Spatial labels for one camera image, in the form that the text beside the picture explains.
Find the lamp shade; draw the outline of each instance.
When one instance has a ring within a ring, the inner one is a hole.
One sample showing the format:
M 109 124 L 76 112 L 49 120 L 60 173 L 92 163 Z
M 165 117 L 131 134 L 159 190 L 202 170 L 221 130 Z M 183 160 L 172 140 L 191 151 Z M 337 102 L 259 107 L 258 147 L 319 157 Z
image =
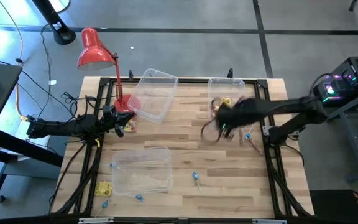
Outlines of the lamp shade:
M 85 28 L 81 32 L 84 50 L 77 61 L 77 68 L 81 70 L 92 70 L 107 68 L 114 65 L 114 59 L 102 48 L 99 35 L 92 28 Z

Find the blue clip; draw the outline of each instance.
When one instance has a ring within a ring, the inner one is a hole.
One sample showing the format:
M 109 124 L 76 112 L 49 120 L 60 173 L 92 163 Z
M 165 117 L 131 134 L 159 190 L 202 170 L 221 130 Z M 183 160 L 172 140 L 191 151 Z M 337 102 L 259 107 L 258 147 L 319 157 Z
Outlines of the blue clip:
M 193 172 L 193 178 L 194 180 L 198 180 L 198 174 L 196 173 L 196 171 Z
M 141 195 L 136 195 L 136 199 L 140 200 L 141 202 L 144 202 L 144 199 Z
M 106 201 L 102 204 L 102 208 L 107 208 L 109 205 L 109 199 L 106 199 Z

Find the lamp base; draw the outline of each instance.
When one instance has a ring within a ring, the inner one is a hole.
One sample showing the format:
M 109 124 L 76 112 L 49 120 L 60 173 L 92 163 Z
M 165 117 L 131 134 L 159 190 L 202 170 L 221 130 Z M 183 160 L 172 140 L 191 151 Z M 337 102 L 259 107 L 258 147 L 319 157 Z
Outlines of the lamp base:
M 133 110 L 129 109 L 128 107 L 128 101 L 129 98 L 131 97 L 131 94 L 125 94 L 124 96 L 122 96 L 122 105 L 120 105 L 119 99 L 116 100 L 114 102 L 114 107 L 116 108 L 116 110 L 120 113 L 130 113 L 130 112 L 134 112 Z M 140 101 L 136 98 L 133 97 L 132 99 L 132 106 L 136 109 L 140 109 Z

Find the wood grain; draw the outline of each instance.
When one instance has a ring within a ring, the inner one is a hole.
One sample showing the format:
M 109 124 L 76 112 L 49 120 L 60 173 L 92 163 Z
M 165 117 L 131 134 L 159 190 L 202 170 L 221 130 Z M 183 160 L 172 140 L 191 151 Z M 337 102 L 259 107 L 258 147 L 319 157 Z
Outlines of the wood grain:
M 96 96 L 100 77 L 85 77 L 80 96 Z M 268 79 L 270 98 L 287 98 L 282 79 Z M 132 93 L 135 84 L 124 83 L 124 93 Z M 245 96 L 254 96 L 252 86 L 246 85 Z M 207 121 L 207 84 L 183 84 L 178 86 L 173 104 L 161 125 L 143 119 L 137 120 L 137 132 L 125 133 L 123 138 L 107 133 L 104 138 L 98 181 L 111 181 L 109 166 L 114 153 L 120 150 L 145 150 L 150 147 L 167 147 L 172 154 L 173 186 L 169 192 L 144 194 L 145 202 L 133 197 L 112 195 L 109 206 L 100 216 L 114 217 L 210 217 L 210 218 L 273 218 L 265 158 L 259 156 L 248 144 L 239 145 L 236 134 L 229 142 L 219 141 L 216 145 L 200 141 L 202 125 Z M 85 112 L 85 102 L 78 104 L 78 114 Z M 275 116 L 277 124 L 291 118 L 290 114 Z M 259 124 L 251 132 L 256 144 L 262 148 Z M 298 149 L 297 142 L 288 145 Z M 68 160 L 81 146 L 67 145 L 62 171 Z M 53 211 L 59 209 L 75 190 L 85 149 L 79 153 L 68 169 L 58 190 Z M 304 206 L 313 213 L 305 171 L 298 154 L 282 147 L 282 159 L 289 189 Z M 200 177 L 201 191 L 191 174 L 196 171 Z M 82 209 L 88 197 L 89 184 L 85 188 Z M 280 208 L 284 211 L 281 190 L 278 190 Z M 92 215 L 95 215 L 103 197 L 95 197 Z

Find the clear plastic container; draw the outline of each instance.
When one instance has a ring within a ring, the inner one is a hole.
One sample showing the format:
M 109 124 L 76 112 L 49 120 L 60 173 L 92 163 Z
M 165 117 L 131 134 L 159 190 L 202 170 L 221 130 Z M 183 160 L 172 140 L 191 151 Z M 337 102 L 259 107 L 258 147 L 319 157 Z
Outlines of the clear plastic container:
M 209 108 L 214 98 L 230 98 L 234 105 L 246 93 L 246 84 L 239 78 L 211 78 L 208 81 L 208 119 L 213 118 Z
M 147 69 L 129 99 L 128 107 L 140 118 L 161 124 L 172 104 L 177 87 L 177 77 Z
M 168 192 L 172 187 L 171 152 L 166 147 L 117 151 L 112 159 L 114 195 Z

